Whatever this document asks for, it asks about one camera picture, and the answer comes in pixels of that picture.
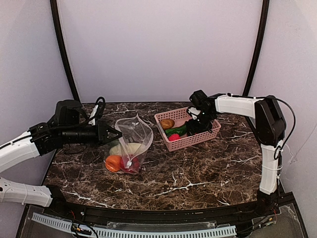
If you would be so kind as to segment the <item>red toy fruit front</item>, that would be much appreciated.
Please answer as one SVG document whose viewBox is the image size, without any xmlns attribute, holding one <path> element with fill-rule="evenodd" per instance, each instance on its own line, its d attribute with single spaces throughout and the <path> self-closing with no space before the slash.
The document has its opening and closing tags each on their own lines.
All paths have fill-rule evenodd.
<svg viewBox="0 0 317 238">
<path fill-rule="evenodd" d="M 179 134 L 172 134 L 169 138 L 168 138 L 168 140 L 169 141 L 176 141 L 176 140 L 179 140 L 180 139 L 180 135 Z"/>
</svg>

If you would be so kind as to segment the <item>red toy fruit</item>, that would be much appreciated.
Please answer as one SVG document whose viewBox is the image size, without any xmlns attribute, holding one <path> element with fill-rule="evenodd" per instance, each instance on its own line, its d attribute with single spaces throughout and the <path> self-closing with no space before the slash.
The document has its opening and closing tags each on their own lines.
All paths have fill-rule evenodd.
<svg viewBox="0 0 317 238">
<path fill-rule="evenodd" d="M 180 139 L 180 135 L 179 134 L 172 134 L 169 138 L 168 138 L 168 140 L 169 141 L 176 141 L 176 140 L 179 140 Z"/>
<path fill-rule="evenodd" d="M 137 157 L 133 158 L 132 165 L 130 168 L 137 171 L 139 169 L 139 166 L 140 166 L 139 159 Z"/>
</svg>

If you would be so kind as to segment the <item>clear zip top bag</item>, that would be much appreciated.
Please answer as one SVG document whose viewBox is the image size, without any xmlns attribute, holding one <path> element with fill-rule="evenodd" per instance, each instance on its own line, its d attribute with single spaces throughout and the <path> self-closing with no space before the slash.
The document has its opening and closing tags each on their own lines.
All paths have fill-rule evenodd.
<svg viewBox="0 0 317 238">
<path fill-rule="evenodd" d="M 154 133 L 138 115 L 117 120 L 115 129 L 122 136 L 105 158 L 105 168 L 111 173 L 136 175 L 147 156 Z"/>
</svg>

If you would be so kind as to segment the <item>green toy cucumber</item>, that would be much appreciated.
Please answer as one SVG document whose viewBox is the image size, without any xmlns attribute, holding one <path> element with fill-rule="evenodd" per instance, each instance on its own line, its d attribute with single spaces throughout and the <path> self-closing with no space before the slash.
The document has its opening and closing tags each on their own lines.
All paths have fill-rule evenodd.
<svg viewBox="0 0 317 238">
<path fill-rule="evenodd" d="M 183 124 L 179 127 L 169 128 L 165 130 L 165 134 L 167 137 L 172 136 L 173 134 L 178 134 L 179 136 L 183 136 L 187 133 L 186 124 Z"/>
</svg>

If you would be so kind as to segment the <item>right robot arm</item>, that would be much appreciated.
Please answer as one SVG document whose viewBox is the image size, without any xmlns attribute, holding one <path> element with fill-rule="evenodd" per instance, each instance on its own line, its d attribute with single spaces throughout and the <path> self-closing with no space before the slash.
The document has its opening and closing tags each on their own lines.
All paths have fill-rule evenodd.
<svg viewBox="0 0 317 238">
<path fill-rule="evenodd" d="M 207 96 L 202 90 L 189 98 L 192 105 L 187 114 L 187 132 L 194 135 L 211 132 L 212 123 L 219 114 L 244 116 L 262 151 L 262 175 L 257 191 L 254 213 L 262 215 L 279 204 L 279 182 L 282 170 L 282 152 L 290 138 L 286 135 L 286 120 L 280 104 L 289 106 L 273 95 L 264 97 L 240 96 L 231 93 Z"/>
</svg>

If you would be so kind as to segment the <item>white toy radish with leaves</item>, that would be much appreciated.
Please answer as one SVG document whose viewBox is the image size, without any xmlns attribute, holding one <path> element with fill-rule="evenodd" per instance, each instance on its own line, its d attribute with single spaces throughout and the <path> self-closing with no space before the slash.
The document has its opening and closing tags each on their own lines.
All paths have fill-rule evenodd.
<svg viewBox="0 0 317 238">
<path fill-rule="evenodd" d="M 122 156 L 123 154 L 134 155 L 139 153 L 143 149 L 144 145 L 141 143 L 126 143 L 125 145 L 121 145 L 119 143 L 118 145 L 115 145 L 110 149 L 109 154 L 118 156 Z"/>
</svg>

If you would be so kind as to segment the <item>orange toy fruit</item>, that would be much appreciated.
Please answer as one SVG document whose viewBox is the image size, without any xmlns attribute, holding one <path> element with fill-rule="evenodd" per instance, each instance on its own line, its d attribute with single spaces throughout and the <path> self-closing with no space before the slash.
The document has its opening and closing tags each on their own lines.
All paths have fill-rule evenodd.
<svg viewBox="0 0 317 238">
<path fill-rule="evenodd" d="M 108 171 L 116 173 L 120 171 L 121 157 L 118 155 L 109 155 L 105 160 L 105 167 Z"/>
</svg>

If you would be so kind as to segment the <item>red toy tomato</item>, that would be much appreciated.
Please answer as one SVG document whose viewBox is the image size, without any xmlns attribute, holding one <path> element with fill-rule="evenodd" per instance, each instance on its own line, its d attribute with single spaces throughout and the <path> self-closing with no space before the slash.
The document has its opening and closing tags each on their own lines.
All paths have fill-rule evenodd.
<svg viewBox="0 0 317 238">
<path fill-rule="evenodd" d="M 126 165 L 127 165 L 126 159 L 124 157 L 122 157 L 120 159 L 120 169 L 121 169 L 121 171 L 124 172 L 124 173 L 131 173 L 130 168 L 127 168 Z"/>
</svg>

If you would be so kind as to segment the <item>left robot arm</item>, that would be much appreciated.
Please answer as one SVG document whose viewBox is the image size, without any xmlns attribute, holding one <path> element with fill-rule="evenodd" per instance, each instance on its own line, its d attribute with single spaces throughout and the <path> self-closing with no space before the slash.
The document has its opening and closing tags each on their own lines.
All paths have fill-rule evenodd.
<svg viewBox="0 0 317 238">
<path fill-rule="evenodd" d="M 122 133 L 102 120 L 106 106 L 99 97 L 90 115 L 76 100 L 59 101 L 48 122 L 39 123 L 19 137 L 0 147 L 0 170 L 6 171 L 29 159 L 46 155 L 64 145 L 84 144 L 103 146 L 122 137 Z M 0 180 L 1 202 L 52 207 L 64 202 L 60 189 L 54 185 L 35 186 Z"/>
</svg>

